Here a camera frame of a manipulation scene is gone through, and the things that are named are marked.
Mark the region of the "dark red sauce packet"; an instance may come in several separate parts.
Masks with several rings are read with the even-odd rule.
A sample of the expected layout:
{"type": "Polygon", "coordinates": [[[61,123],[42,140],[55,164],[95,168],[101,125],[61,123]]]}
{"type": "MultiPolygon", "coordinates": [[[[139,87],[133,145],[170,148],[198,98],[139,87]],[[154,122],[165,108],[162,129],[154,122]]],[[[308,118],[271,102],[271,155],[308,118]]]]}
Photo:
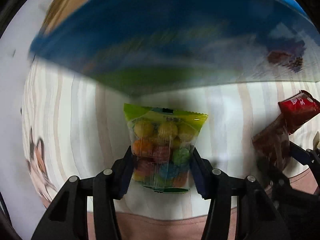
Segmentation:
{"type": "Polygon", "coordinates": [[[280,171],[290,162],[290,140],[283,115],[252,138],[254,151],[258,157],[267,160],[280,171]]]}

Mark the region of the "bright red snack packet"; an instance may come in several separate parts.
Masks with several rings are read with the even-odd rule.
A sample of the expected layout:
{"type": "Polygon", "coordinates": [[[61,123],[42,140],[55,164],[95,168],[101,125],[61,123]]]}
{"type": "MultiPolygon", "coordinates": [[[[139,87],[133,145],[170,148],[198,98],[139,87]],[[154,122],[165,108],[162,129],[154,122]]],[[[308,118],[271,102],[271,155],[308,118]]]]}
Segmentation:
{"type": "Polygon", "coordinates": [[[278,106],[289,134],[295,133],[320,112],[319,101],[306,90],[300,90],[298,94],[289,99],[278,102],[278,106]]]}

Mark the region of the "colourful candy ball bag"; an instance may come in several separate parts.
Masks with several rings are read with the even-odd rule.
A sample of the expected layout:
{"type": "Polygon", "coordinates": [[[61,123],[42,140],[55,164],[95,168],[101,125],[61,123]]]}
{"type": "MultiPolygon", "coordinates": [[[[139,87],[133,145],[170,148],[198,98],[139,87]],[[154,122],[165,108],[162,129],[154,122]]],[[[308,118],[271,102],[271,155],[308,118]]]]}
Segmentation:
{"type": "Polygon", "coordinates": [[[134,181],[155,192],[189,191],[189,161],[208,116],[129,103],[124,115],[136,159],[134,181]]]}

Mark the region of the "small white red candy packet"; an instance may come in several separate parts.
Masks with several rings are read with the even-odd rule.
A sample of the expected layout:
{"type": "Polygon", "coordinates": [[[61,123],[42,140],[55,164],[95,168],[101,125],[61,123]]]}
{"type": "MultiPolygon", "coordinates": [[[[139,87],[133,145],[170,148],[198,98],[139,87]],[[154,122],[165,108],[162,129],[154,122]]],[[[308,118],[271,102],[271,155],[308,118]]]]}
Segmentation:
{"type": "Polygon", "coordinates": [[[313,150],[316,150],[317,148],[319,148],[319,142],[320,142],[320,134],[319,134],[319,131],[317,131],[313,138],[313,150]]]}

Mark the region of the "blue green cardboard box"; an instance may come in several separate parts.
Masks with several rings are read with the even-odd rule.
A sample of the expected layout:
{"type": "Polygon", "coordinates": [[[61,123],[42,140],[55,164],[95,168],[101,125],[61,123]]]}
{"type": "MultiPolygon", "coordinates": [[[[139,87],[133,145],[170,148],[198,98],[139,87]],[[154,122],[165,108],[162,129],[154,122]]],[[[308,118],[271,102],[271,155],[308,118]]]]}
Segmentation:
{"type": "Polygon", "coordinates": [[[30,51],[130,96],[319,81],[319,32],[295,0],[64,2],[30,51]]]}

